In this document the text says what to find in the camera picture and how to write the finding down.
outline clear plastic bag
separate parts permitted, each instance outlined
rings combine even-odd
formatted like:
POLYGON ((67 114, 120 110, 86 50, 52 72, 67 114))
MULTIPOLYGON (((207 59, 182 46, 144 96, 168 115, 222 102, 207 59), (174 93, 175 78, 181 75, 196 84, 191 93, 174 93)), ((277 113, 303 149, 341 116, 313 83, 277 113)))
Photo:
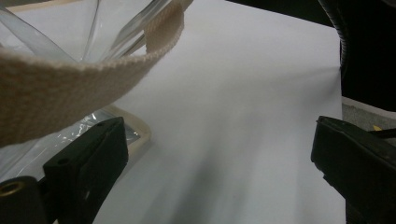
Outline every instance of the clear plastic bag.
MULTIPOLYGON (((47 160, 88 131, 91 126, 115 117, 101 109, 58 133, 24 144, 0 148, 0 182, 22 175, 41 179, 44 176, 42 165, 47 160)), ((140 134, 128 124, 125 124, 125 133, 128 145, 140 138, 140 134)))
POLYGON ((115 59, 144 46, 143 29, 169 2, 55 0, 10 10, 0 3, 0 43, 48 60, 97 63, 115 59))

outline white backdrop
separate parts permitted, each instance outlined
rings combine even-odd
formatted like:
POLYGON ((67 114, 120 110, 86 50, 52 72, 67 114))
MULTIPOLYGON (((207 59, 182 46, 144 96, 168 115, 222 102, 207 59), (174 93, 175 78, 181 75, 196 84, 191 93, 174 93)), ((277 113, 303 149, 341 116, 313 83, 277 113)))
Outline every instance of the white backdrop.
POLYGON ((152 130, 95 223, 344 224, 310 161, 319 115, 341 118, 333 28, 195 0, 175 48, 116 105, 152 130))

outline beige strap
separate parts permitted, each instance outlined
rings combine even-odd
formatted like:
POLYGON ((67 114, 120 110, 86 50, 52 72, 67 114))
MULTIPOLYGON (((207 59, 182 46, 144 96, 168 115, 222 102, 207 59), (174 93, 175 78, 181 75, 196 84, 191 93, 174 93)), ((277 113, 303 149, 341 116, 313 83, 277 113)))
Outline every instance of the beige strap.
POLYGON ((146 27, 147 54, 61 63, 0 48, 0 147, 58 132, 128 92, 178 41, 191 0, 174 0, 146 27))

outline canvas strap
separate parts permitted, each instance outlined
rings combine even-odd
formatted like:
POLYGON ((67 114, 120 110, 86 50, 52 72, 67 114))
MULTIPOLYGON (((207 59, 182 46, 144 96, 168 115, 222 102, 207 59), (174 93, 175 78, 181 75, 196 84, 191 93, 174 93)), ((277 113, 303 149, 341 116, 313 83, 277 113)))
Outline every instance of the canvas strap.
POLYGON ((0 48, 0 147, 58 132, 133 88, 178 41, 192 0, 174 0, 145 28, 147 53, 62 63, 0 48))

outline black object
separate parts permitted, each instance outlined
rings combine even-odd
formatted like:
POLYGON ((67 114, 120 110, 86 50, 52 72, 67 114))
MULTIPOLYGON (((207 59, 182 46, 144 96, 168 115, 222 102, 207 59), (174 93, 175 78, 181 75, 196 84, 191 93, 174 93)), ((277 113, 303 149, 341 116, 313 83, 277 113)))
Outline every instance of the black object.
POLYGON ((38 184, 34 178, 23 176, 1 183, 0 223, 47 223, 38 184))
POLYGON ((367 223, 396 223, 396 147, 348 122, 319 117, 311 160, 367 223))
POLYGON ((27 176, 1 183, 0 223, 93 223, 127 161, 123 119, 102 121, 44 164, 39 184, 27 176))
POLYGON ((396 111, 396 8, 382 0, 319 0, 341 38, 343 96, 396 111))

